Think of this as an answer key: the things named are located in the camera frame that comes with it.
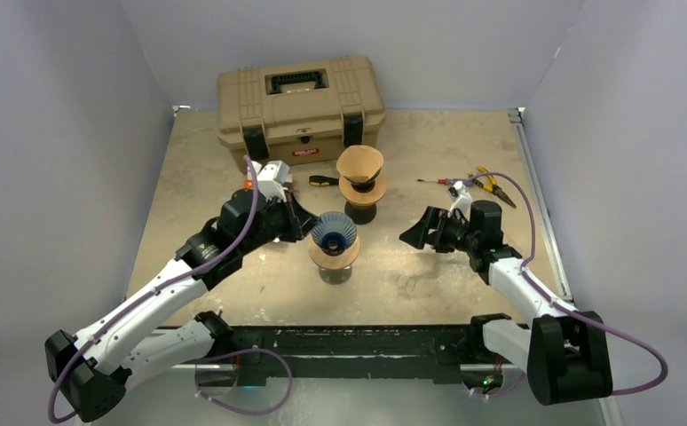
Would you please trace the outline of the brown paper coffee filter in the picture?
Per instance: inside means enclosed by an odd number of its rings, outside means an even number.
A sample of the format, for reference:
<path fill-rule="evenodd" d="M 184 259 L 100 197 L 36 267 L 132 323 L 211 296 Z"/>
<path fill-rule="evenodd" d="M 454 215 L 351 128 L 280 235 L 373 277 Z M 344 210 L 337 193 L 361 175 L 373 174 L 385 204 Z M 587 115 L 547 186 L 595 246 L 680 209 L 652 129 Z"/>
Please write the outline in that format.
<path fill-rule="evenodd" d="M 372 146 L 356 145 L 347 147 L 336 161 L 338 173 L 353 183 L 365 183 L 373 179 L 381 170 L 384 158 Z"/>

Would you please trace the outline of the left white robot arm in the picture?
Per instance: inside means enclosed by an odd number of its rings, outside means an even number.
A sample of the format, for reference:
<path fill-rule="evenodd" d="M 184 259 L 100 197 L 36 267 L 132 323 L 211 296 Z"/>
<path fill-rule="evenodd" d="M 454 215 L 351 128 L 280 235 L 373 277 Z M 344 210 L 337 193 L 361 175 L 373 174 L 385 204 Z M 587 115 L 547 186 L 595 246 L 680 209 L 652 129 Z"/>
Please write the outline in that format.
<path fill-rule="evenodd" d="M 59 330 L 44 343 L 53 382 L 50 422 L 92 422 L 125 394 L 165 370 L 191 360 L 219 363 L 264 355 L 291 369 L 279 354 L 240 343 L 218 312 L 201 312 L 184 326 L 154 336 L 168 317 L 238 272 L 243 258 L 274 240 L 304 240 L 320 221 L 287 190 L 264 195 L 238 190 L 218 216 L 189 237 L 163 269 L 103 318 L 74 333 Z"/>

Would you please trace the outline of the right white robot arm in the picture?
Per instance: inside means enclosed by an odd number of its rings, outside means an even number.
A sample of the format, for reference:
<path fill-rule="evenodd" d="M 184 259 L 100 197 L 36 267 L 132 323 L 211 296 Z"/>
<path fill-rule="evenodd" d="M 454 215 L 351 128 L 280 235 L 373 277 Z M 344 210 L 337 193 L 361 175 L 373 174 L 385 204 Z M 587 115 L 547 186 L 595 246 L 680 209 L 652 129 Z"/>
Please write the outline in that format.
<path fill-rule="evenodd" d="M 521 314 L 523 326 L 505 317 L 475 320 L 479 329 L 465 338 L 473 359 L 486 361 L 497 354 L 512 362 L 544 406 L 611 396 L 601 317 L 578 312 L 544 286 L 521 254 L 504 242 L 501 220 L 501 206 L 494 201 L 474 201 L 467 214 L 429 206 L 399 238 L 415 249 L 467 254 L 472 271 Z"/>

